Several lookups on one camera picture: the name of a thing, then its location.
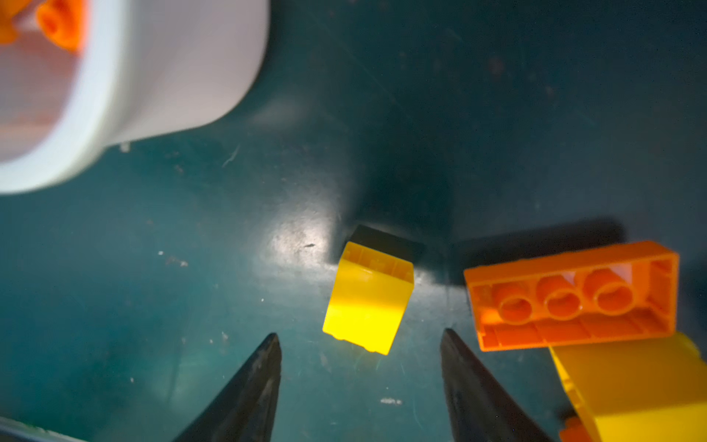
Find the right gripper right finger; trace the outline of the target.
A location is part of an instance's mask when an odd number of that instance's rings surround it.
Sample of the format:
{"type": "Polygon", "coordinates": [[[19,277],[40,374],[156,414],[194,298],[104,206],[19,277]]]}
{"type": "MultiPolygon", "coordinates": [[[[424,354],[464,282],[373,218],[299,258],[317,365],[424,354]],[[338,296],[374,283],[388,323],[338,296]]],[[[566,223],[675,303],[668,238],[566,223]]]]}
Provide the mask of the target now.
{"type": "Polygon", "coordinates": [[[549,441],[458,334],[440,343],[451,432],[456,441],[549,441]]]}

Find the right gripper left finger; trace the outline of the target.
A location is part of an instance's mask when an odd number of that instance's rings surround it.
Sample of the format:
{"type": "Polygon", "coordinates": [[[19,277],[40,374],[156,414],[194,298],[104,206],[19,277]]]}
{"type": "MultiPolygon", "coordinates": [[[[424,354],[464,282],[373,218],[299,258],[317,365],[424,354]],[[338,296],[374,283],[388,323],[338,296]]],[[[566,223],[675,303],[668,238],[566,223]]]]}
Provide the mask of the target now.
{"type": "Polygon", "coordinates": [[[268,334],[178,441],[269,441],[282,379],[282,349],[268,334]]]}

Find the orange brick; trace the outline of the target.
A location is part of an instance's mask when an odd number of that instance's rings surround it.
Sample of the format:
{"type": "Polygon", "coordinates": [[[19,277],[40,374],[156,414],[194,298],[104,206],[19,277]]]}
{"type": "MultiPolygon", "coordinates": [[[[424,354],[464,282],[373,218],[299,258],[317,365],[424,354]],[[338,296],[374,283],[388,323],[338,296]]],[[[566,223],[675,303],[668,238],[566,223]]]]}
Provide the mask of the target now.
{"type": "Polygon", "coordinates": [[[573,416],[565,420],[564,429],[559,432],[561,442],[592,442],[579,417],[573,416]]]}
{"type": "Polygon", "coordinates": [[[463,273],[484,352],[667,337],[679,254],[655,241],[564,252],[463,273]]]}

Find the yellow brick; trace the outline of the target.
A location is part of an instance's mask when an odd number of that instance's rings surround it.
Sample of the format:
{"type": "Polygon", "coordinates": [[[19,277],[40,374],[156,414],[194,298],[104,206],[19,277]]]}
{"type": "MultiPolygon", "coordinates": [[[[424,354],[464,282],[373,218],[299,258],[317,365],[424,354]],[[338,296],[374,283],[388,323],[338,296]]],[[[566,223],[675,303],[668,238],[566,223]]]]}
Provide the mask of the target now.
{"type": "Polygon", "coordinates": [[[706,363],[684,334],[554,347],[563,389],[592,441],[703,441],[706,363]]]}
{"type": "Polygon", "coordinates": [[[339,261],[322,331],[388,355],[414,285],[411,262],[350,241],[339,261]]]}

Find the orange lego chassis piece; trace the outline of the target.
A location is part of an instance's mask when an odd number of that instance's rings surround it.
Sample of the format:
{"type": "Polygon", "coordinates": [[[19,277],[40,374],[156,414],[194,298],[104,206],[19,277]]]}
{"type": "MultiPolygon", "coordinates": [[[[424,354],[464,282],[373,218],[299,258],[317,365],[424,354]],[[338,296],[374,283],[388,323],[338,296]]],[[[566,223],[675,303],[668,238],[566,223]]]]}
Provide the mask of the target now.
{"type": "Polygon", "coordinates": [[[13,44],[22,32],[38,31],[55,46],[78,53],[87,14],[88,1],[1,0],[1,44],[13,44]]]}

